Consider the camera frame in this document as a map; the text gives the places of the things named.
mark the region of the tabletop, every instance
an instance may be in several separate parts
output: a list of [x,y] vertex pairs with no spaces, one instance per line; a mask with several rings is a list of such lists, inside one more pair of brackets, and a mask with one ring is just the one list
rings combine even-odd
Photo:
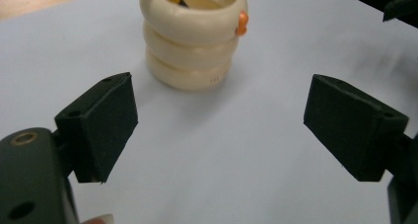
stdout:
[[418,131],[418,30],[357,0],[248,0],[219,87],[186,93],[146,67],[138,0],[74,0],[0,22],[0,136],[131,72],[139,123],[106,184],[70,182],[81,220],[388,224],[386,186],[356,182],[303,125],[314,74],[346,81]]

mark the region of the white surface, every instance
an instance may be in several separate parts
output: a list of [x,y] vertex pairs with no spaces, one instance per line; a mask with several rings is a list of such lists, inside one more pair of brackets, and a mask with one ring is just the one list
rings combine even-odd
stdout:
[[418,30],[356,0],[248,0],[221,87],[156,81],[138,0],[77,0],[0,23],[0,135],[41,126],[109,75],[133,74],[139,124],[105,185],[79,185],[80,219],[116,223],[389,223],[386,174],[357,183],[303,125],[314,73],[410,116],[418,131]]

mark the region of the cup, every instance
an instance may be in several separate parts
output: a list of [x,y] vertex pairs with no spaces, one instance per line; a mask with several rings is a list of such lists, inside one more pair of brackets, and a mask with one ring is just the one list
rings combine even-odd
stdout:
[[160,81],[199,91],[228,74],[246,32],[246,0],[139,0],[147,64]]

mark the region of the ribbed ceramic mug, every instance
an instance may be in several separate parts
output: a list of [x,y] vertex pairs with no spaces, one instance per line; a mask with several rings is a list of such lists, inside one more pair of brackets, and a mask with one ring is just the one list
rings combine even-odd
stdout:
[[246,0],[139,0],[146,57],[160,81],[197,91],[220,83],[246,32]]

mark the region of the black object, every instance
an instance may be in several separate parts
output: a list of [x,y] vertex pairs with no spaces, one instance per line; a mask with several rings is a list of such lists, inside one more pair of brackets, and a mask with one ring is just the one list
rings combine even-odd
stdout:
[[418,0],[359,0],[384,12],[383,20],[397,18],[418,28]]
[[418,139],[403,134],[408,117],[353,86],[313,75],[304,124],[359,182],[388,169],[392,224],[418,223]]
[[67,176],[105,182],[138,120],[131,75],[101,80],[56,118],[0,141],[0,223],[79,224]]

